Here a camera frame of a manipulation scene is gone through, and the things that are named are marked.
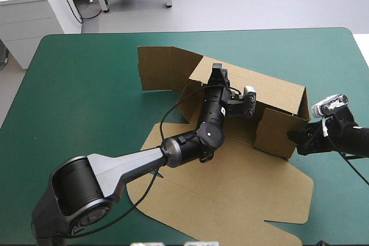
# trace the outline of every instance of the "black robotic arm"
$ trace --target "black robotic arm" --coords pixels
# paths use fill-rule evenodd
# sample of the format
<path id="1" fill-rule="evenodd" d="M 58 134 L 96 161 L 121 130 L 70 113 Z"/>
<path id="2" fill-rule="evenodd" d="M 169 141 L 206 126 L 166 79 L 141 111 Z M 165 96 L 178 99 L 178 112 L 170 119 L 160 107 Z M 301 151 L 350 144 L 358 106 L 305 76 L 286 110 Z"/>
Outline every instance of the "black robotic arm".
<path id="1" fill-rule="evenodd" d="M 32 213 L 38 246 L 65 245 L 109 213 L 121 198 L 125 184 L 161 166 L 177 167 L 192 160 L 207 162 L 224 142 L 225 116 L 252 117 L 256 91 L 244 95 L 230 87 L 227 69 L 215 63 L 205 90 L 204 103 L 193 131 L 163 139 L 155 148 L 120 157 L 100 154 L 67 160 L 50 173 L 48 187 Z"/>

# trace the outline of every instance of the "black cable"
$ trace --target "black cable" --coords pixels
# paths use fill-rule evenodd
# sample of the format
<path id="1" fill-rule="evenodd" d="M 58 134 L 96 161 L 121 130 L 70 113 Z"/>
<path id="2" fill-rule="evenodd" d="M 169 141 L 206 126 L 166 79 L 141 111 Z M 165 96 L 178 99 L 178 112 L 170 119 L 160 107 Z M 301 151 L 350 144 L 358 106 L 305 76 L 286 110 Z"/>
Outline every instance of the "black cable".
<path id="1" fill-rule="evenodd" d="M 235 91 L 238 92 L 238 95 L 242 95 L 242 93 L 238 90 L 238 89 L 235 89 L 231 86 L 224 86 L 224 85 L 210 85 L 210 86 L 203 86 L 197 90 L 195 90 L 194 92 L 191 92 L 189 95 L 187 95 L 184 99 L 182 99 L 180 102 L 176 103 L 162 118 L 161 122 L 160 122 L 160 125 L 159 125 L 159 129 L 160 129 L 160 135 L 161 135 L 161 144 L 163 144 L 165 138 L 164 138 L 164 133 L 163 133 L 163 123 L 164 123 L 164 120 L 165 118 L 176 108 L 178 107 L 179 105 L 181 105 L 181 103 L 183 103 L 184 101 L 186 101 L 188 98 L 190 98 L 192 95 L 194 95 L 195 93 L 198 93 L 199 91 L 203 90 L 203 89 L 207 89 L 207 88 L 226 88 L 226 89 L 233 89 Z"/>
<path id="2" fill-rule="evenodd" d="M 65 1 L 67 2 L 68 6 L 69 6 L 69 9 L 70 9 L 70 11 L 72 12 L 72 14 L 73 14 L 74 18 L 75 18 L 75 19 L 78 21 L 78 23 L 80 23 L 80 24 L 83 24 L 83 23 L 84 23 L 84 20 L 90 20 L 91 18 L 95 18 L 95 17 L 97 17 L 99 14 L 101 14 L 101 13 L 102 13 L 102 10 L 100 10 L 100 11 L 98 12 L 98 14 L 95 14 L 95 15 L 94 15 L 94 16 L 92 16 L 92 17 L 86 17 L 86 18 L 84 18 L 84 17 L 82 17 L 81 12 L 80 12 L 80 10 L 78 9 L 77 5 L 75 5 L 76 10 L 77 10 L 77 12 L 78 12 L 78 14 L 79 14 L 79 16 L 80 16 L 80 18 L 78 18 L 78 17 L 76 16 L 76 14 L 74 13 L 73 8 L 71 7 L 71 4 L 69 3 L 69 1 L 68 1 L 68 0 L 65 0 Z"/>
<path id="3" fill-rule="evenodd" d="M 155 169 L 155 173 L 151 179 L 151 182 L 149 184 L 149 186 L 147 187 L 145 193 L 142 195 L 142 197 L 137 201 L 135 202 L 135 204 L 133 204 L 125 213 L 123 213 L 122 215 L 120 215 L 119 217 L 117 217 L 116 219 L 114 219 L 113 221 L 109 222 L 108 224 L 105 224 L 104 226 L 101 226 L 95 230 L 91 230 L 90 232 L 86 232 L 86 233 L 81 233 L 81 234 L 76 234 L 74 236 L 66 236 L 65 238 L 67 239 L 77 239 L 79 237 L 84 237 L 84 236 L 88 236 L 90 234 L 93 234 L 93 233 L 97 233 L 103 229 L 106 229 L 107 227 L 110 227 L 111 225 L 117 223 L 119 220 L 121 220 L 122 218 L 124 218 L 125 216 L 127 216 L 131 211 L 133 211 L 145 198 L 146 196 L 148 195 L 155 179 L 156 179 L 156 176 L 159 174 L 159 168 L 162 166 L 163 162 L 165 160 L 165 157 L 163 156 L 163 158 L 160 160 L 159 162 L 159 165 L 157 166 L 157 168 Z"/>
<path id="4" fill-rule="evenodd" d="M 333 141 L 330 139 L 330 137 L 327 137 L 330 144 L 332 144 L 334 150 L 340 154 L 340 156 L 347 162 L 347 164 L 352 168 L 352 170 L 369 186 L 369 181 L 349 162 L 349 160 L 346 158 L 345 153 L 340 151 L 338 147 L 333 143 Z"/>

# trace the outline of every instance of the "robotic arm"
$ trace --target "robotic arm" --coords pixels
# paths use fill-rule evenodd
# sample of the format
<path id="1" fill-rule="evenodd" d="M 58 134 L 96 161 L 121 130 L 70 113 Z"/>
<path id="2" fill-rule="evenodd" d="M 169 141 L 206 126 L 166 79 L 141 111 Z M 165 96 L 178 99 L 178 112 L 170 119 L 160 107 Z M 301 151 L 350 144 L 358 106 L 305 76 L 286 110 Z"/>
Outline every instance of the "robotic arm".
<path id="1" fill-rule="evenodd" d="M 369 157 L 369 128 L 359 127 L 348 108 L 346 95 L 336 94 L 316 103 L 311 108 L 318 122 L 308 123 L 301 132 L 288 133 L 298 153 L 308 155 L 338 151 L 352 156 L 346 160 Z"/>
<path id="2" fill-rule="evenodd" d="M 120 157 L 100 154 L 74 157 L 50 173 L 48 187 L 32 213 L 38 246 L 65 245 L 73 236 L 99 221 L 118 202 L 125 184 L 160 166 L 177 167 L 192 160 L 207 162 L 224 142 L 225 116 L 252 117 L 256 92 L 244 95 L 229 87 L 227 69 L 215 63 L 193 131 L 174 135 L 162 145 Z"/>

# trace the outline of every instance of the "brown cardboard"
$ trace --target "brown cardboard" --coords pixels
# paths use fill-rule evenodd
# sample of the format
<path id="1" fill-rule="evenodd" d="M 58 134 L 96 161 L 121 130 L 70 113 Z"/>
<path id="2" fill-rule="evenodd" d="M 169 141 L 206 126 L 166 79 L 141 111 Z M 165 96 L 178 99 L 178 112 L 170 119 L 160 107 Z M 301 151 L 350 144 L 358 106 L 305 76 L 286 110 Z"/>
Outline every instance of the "brown cardboard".
<path id="1" fill-rule="evenodd" d="M 225 135 L 235 133 L 239 141 L 276 156 L 292 155 L 295 144 L 287 131 L 301 130 L 309 120 L 304 86 L 176 47 L 139 47 L 138 58 L 142 89 L 172 89 L 181 92 L 178 101 L 207 83 L 213 63 L 222 63 L 231 86 L 243 91 L 251 85 L 257 90 L 254 117 L 226 118 Z M 203 95 L 197 93 L 179 106 L 189 123 L 197 122 Z"/>
<path id="2" fill-rule="evenodd" d="M 212 58 L 176 47 L 139 47 L 139 71 L 143 89 L 173 89 L 178 101 L 207 83 Z M 199 240 L 234 245 L 301 245 L 300 240 L 265 221 L 307 221 L 312 180 L 285 159 L 295 145 L 288 130 L 300 130 L 308 117 L 303 86 L 221 62 L 231 86 L 257 90 L 252 119 L 226 118 L 225 142 L 207 164 L 190 162 L 164 167 L 139 209 Z M 195 128 L 204 92 L 179 106 L 190 124 L 165 123 L 166 136 Z M 161 143 L 159 124 L 143 149 Z M 127 186 L 133 202 L 146 190 L 150 175 Z"/>
<path id="3" fill-rule="evenodd" d="M 195 125 L 165 123 L 167 136 Z M 139 209 L 189 236 L 219 241 L 222 246 L 301 245 L 300 240 L 265 220 L 307 221 L 312 180 L 280 157 L 271 156 L 227 135 L 211 162 L 163 167 Z M 143 149 L 160 144 L 159 124 Z M 133 202 L 146 190 L 151 175 L 127 186 Z"/>

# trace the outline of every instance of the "drawer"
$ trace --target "drawer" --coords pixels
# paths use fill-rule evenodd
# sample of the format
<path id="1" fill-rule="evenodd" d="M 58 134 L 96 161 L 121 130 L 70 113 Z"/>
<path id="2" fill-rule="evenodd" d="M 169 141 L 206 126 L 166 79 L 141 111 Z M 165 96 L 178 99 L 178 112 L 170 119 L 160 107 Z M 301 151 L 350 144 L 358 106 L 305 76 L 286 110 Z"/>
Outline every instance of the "drawer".
<path id="1" fill-rule="evenodd" d="M 0 6 L 0 24 L 55 17 L 47 0 Z"/>
<path id="2" fill-rule="evenodd" d="M 63 30 L 56 18 L 0 24 L 0 39 L 3 42 L 61 33 Z"/>
<path id="3" fill-rule="evenodd" d="M 27 69 L 41 39 L 42 37 L 33 37 L 31 39 L 6 41 L 4 44 L 12 53 L 19 65 L 23 69 Z"/>

